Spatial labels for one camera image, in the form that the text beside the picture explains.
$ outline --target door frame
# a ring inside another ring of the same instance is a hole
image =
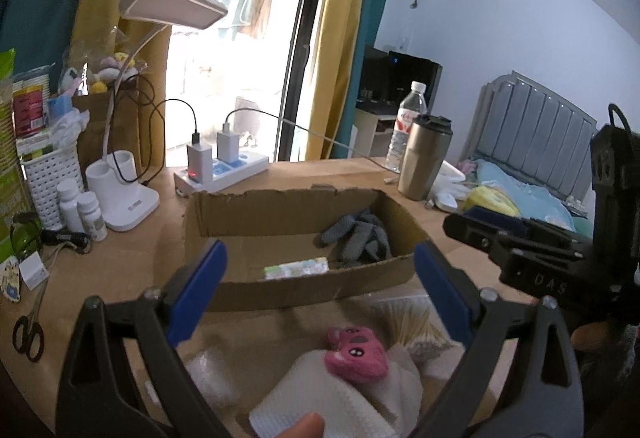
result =
[[[320,0],[299,0],[298,2],[280,100],[280,116],[292,122],[295,122],[298,116],[300,94],[302,93],[306,63],[309,60],[311,35],[314,30],[319,2]],[[276,147],[274,148],[275,161],[290,160],[295,129],[281,119],[278,120]]]

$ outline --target lamp base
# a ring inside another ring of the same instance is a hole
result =
[[[106,161],[98,160],[86,169],[89,190],[98,197],[102,217],[107,227],[116,232],[131,230],[140,224],[160,204],[160,194],[141,183],[127,183],[114,168],[118,161],[120,171],[128,180],[136,177],[133,154],[116,151]]]
[[[107,227],[116,232],[126,232],[136,227],[160,205],[160,194],[157,191],[140,183],[131,183],[129,186],[135,189],[131,197],[136,199],[132,202],[130,198],[127,198],[128,201],[112,198],[112,208],[109,212],[102,213]]]

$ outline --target white desk lamp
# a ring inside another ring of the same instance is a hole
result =
[[[216,0],[121,0],[123,19],[145,21],[154,26],[124,61],[109,101],[107,122],[102,142],[102,159],[87,167],[89,190],[98,197],[105,223],[111,230],[131,230],[153,212],[160,203],[157,191],[135,181],[137,176],[133,154],[130,151],[108,152],[111,118],[115,97],[120,89],[124,72],[132,58],[167,26],[178,24],[203,30],[226,15],[226,8]],[[117,172],[115,161],[122,172]]]

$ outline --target scissors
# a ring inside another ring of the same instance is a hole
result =
[[[38,312],[40,312],[40,304],[42,304],[42,298],[44,297],[48,283],[49,278],[44,281],[42,288],[38,292],[36,302],[29,315],[23,315],[15,322],[14,334],[12,336],[15,351],[20,355],[25,355],[27,359],[34,364],[40,360],[40,357],[44,352],[44,332],[42,331],[42,326],[40,326],[40,323],[38,322]],[[22,330],[22,332],[20,333],[21,336],[18,340],[18,333],[20,330]],[[34,354],[33,341],[36,337],[40,338],[40,343],[38,344],[37,352]]]

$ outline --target open cardboard box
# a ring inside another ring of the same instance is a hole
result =
[[[387,261],[338,268],[340,242],[321,247],[319,234],[346,214],[370,208],[383,222],[391,253]],[[223,241],[228,266],[210,311],[268,310],[322,303],[382,290],[414,275],[415,246],[427,238],[411,214],[373,189],[256,190],[242,195],[191,196],[184,220],[186,262],[209,238]],[[322,275],[264,280],[264,268],[327,257]]]

